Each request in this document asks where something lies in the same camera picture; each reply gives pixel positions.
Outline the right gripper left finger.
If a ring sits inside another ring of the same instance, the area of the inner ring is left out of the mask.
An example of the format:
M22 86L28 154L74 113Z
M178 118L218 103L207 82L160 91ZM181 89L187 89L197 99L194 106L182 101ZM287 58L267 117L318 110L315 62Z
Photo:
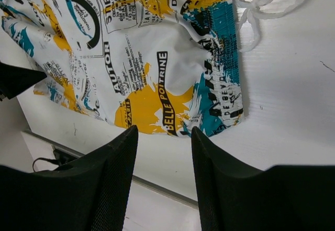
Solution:
M137 146L132 126L53 171L1 166L1 230L122 230Z

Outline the patterned white teal yellow shorts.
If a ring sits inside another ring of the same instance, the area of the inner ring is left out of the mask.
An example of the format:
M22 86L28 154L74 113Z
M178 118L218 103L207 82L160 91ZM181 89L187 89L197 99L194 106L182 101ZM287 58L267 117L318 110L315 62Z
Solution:
M239 52L273 0L1 0L3 32L46 78L34 93L145 134L211 137L243 118Z

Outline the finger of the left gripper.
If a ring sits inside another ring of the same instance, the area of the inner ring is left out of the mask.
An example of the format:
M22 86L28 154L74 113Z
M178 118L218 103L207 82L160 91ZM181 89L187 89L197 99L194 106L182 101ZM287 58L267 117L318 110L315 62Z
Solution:
M44 80L42 71L15 67L1 62L1 100L12 99L25 90Z

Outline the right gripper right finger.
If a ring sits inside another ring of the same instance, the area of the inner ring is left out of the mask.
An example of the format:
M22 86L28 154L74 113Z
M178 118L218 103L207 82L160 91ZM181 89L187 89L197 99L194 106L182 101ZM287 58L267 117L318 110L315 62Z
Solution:
M192 129L202 230L334 230L334 166L252 167Z

